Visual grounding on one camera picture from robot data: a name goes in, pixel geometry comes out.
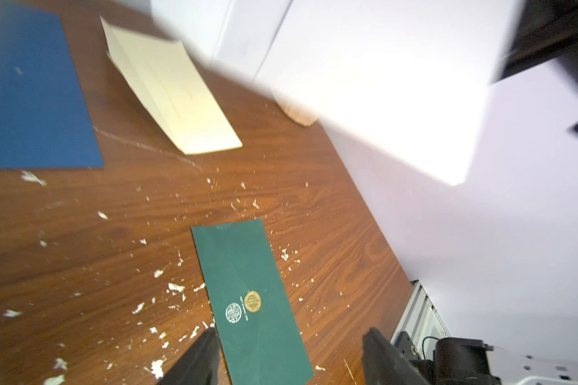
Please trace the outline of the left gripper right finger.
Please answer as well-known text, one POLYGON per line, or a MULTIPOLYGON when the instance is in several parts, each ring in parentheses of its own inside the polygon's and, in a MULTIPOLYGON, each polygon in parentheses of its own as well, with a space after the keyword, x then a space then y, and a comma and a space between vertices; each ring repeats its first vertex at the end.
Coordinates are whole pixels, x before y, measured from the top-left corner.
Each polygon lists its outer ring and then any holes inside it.
POLYGON ((428 385, 428 380, 377 328, 362 338, 362 367, 367 385, 428 385))

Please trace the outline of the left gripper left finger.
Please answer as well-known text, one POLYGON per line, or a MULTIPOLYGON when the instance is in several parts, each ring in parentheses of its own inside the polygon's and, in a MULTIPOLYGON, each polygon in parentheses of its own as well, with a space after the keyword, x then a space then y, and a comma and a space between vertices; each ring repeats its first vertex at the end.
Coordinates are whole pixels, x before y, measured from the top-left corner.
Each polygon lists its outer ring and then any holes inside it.
POLYGON ((158 385, 216 385, 221 344, 215 327, 206 329, 161 378, 158 385))

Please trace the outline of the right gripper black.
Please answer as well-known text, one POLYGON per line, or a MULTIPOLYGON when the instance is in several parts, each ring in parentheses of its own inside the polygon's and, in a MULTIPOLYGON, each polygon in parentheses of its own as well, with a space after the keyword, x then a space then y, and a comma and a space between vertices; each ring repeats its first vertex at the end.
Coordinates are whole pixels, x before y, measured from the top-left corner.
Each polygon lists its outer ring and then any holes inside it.
POLYGON ((578 0, 526 1, 501 80, 555 60, 578 86, 578 0))

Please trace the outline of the dark green envelope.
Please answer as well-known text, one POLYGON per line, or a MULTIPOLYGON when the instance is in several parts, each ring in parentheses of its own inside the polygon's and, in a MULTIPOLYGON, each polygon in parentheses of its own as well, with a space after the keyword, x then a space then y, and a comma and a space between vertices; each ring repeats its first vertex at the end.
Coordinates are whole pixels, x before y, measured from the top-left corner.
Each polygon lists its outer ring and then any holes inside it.
POLYGON ((192 229, 233 384, 305 384, 314 375, 260 220, 192 229))

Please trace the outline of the grey envelope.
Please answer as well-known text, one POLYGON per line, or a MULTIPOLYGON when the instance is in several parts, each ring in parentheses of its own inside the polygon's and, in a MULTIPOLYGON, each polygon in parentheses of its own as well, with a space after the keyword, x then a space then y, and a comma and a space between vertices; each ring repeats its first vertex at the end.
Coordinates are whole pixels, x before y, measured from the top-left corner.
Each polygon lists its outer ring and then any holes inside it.
POLYGON ((521 1, 153 1, 205 66, 450 186, 469 173, 521 1))

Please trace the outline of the cream yellow envelope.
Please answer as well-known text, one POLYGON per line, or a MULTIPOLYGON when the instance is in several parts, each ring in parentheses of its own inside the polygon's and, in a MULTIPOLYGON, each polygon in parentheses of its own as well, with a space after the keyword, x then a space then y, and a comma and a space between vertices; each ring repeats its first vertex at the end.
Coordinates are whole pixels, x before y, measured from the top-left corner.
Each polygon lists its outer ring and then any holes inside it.
POLYGON ((101 23, 112 63, 177 149, 198 155, 242 147, 182 43, 101 23))

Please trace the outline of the navy blue envelope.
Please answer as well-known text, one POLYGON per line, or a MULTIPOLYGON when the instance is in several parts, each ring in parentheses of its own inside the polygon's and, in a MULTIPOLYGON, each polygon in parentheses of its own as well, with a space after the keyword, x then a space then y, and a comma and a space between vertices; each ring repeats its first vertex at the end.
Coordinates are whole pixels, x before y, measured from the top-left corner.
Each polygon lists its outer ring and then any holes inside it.
POLYGON ((59 16, 0 1, 0 170, 103 165, 59 16))

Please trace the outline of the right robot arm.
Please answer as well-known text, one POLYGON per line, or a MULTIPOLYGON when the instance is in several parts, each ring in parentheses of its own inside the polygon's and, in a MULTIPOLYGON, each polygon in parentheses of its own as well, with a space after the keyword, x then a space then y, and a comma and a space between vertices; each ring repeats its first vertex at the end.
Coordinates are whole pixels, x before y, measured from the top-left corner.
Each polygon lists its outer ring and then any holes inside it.
POLYGON ((403 253, 503 384, 578 383, 578 1, 412 2, 403 253))

